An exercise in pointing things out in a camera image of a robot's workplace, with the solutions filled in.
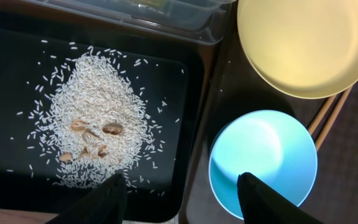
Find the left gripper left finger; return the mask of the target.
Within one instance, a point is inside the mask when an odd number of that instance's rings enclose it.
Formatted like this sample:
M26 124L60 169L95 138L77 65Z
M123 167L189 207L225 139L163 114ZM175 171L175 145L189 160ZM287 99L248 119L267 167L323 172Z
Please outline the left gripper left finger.
M127 186L114 174L47 224L121 224L127 208Z

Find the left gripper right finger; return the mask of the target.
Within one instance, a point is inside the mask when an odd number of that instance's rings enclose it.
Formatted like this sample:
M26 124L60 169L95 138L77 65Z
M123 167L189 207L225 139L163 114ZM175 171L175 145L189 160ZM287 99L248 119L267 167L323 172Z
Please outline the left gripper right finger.
M245 224L322 224L250 172L238 176L237 196Z

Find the light blue bowl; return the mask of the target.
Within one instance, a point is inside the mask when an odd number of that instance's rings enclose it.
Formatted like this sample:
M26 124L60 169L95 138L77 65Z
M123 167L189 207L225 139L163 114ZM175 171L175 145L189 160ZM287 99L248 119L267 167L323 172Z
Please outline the light blue bowl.
M215 136L208 175L213 194L242 219L237 178L250 172L299 207L316 180L318 158L308 130L281 111L259 110L228 123Z

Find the pile of rice scraps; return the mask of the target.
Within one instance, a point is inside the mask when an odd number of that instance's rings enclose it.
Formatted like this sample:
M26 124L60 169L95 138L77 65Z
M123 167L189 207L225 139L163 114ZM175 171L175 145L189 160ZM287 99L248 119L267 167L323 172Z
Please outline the pile of rice scraps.
M135 181L129 169L162 151L155 145L159 126L122 76L118 55L118 50L101 54L88 47L73 60L69 76L58 74L48 112L39 115L40 143L58 149L58 185L93 189L121 173L130 192Z

